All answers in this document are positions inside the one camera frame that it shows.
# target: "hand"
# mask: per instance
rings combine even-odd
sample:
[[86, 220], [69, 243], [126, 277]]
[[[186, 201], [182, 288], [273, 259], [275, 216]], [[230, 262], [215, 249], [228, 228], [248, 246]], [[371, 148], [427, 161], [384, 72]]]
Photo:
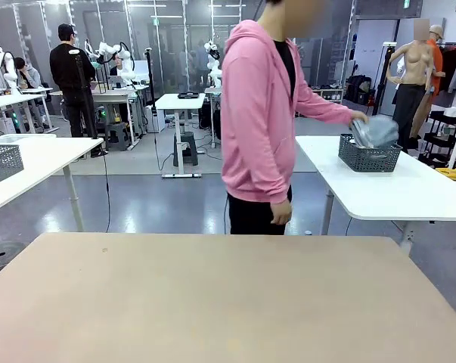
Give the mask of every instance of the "hand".
[[354, 121], [354, 119], [361, 119], [365, 123], [369, 123], [369, 118], [367, 115], [361, 111], [351, 111], [350, 113], [350, 123]]
[[399, 77], [389, 77], [387, 80], [389, 82], [394, 83], [395, 85], [401, 85], [402, 84], [402, 79], [400, 79]]
[[291, 204], [288, 199], [281, 203], [271, 203], [271, 211], [273, 212], [273, 225], [286, 225], [291, 219]]

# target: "black pants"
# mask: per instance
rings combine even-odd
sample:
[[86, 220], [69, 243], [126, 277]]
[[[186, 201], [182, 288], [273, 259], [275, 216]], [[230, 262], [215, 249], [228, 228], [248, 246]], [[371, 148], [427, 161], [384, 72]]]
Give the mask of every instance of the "black pants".
[[426, 93], [426, 89], [423, 85], [400, 85], [397, 90], [396, 110], [393, 119], [399, 125], [398, 144], [405, 153], [408, 152], [412, 120], [424, 93]]
[[[97, 137], [97, 129], [95, 128], [95, 109], [93, 105], [92, 92], [88, 89], [86, 97], [81, 89], [63, 90], [64, 104], [67, 108], [68, 119], [70, 121], [71, 137], [82, 138], [83, 126], [82, 118], [85, 119], [86, 133], [90, 138]], [[88, 121], [88, 114], [91, 117], [93, 129]], [[92, 153], [98, 152], [100, 147], [97, 146], [92, 150]]]
[[[291, 186], [288, 189], [291, 202]], [[285, 225], [273, 225], [270, 203], [246, 202], [228, 194], [231, 234], [273, 234], [283, 235]]]

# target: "black shelf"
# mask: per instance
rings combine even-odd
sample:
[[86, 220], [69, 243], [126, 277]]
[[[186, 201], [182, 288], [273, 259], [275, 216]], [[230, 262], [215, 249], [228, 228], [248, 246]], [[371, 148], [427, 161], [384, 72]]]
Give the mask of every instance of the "black shelf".
[[417, 159], [432, 168], [445, 168], [448, 165], [449, 161], [449, 158], [443, 154], [430, 154], [429, 156], [419, 154], [419, 157]]
[[446, 138], [444, 136], [438, 136], [438, 134], [433, 132], [425, 134], [424, 141], [427, 141], [439, 147], [447, 147], [449, 149], [452, 149], [454, 147], [454, 143], [456, 142], [456, 137], [453, 135], [448, 135]]
[[445, 111], [433, 111], [430, 114], [430, 119], [440, 121], [441, 123], [445, 123], [447, 125], [456, 126], [456, 117], [445, 116]]

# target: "hood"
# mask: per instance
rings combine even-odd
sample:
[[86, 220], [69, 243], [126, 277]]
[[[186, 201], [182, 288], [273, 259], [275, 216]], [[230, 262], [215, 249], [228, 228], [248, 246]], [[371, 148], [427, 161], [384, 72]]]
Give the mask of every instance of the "hood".
[[229, 48], [241, 38], [250, 37], [257, 38], [264, 42], [272, 51], [276, 51], [273, 39], [268, 33], [253, 20], [243, 20], [239, 23], [231, 32], [229, 39], [226, 41], [225, 52], [229, 51]]
[[[281, 78], [284, 81], [284, 87], [287, 93], [290, 94], [290, 78], [288, 76], [287, 68], [285, 67], [283, 60], [281, 59], [278, 50], [276, 49], [275, 42], [273, 41], [271, 36], [263, 29], [263, 27], [259, 25], [256, 21], [244, 20], [233, 29], [231, 35], [229, 36], [229, 39], [225, 43], [225, 54], [229, 52], [230, 48], [233, 46], [235, 42], [237, 42], [239, 39], [246, 37], [258, 39], [264, 44], [264, 46], [267, 48], [267, 51], [269, 51], [269, 53], [271, 54], [271, 58], [274, 61], [275, 68], [280, 73]], [[295, 64], [299, 63], [298, 51], [296, 49], [296, 46], [289, 39], [287, 39], [287, 43], [290, 47], [291, 54], [293, 56], [293, 62]]]

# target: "black jacket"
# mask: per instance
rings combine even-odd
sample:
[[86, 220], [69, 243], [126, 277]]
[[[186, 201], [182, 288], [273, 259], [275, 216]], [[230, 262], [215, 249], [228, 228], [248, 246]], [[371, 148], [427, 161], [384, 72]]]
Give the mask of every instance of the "black jacket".
[[61, 43], [49, 54], [49, 67], [54, 83], [60, 87], [60, 90], [82, 89], [82, 84], [76, 66], [77, 54], [70, 54], [69, 51], [77, 49], [79, 56], [82, 58], [83, 72], [85, 81], [89, 85], [90, 81], [95, 78], [95, 69], [88, 59], [88, 56], [82, 49], [73, 47], [72, 45]]

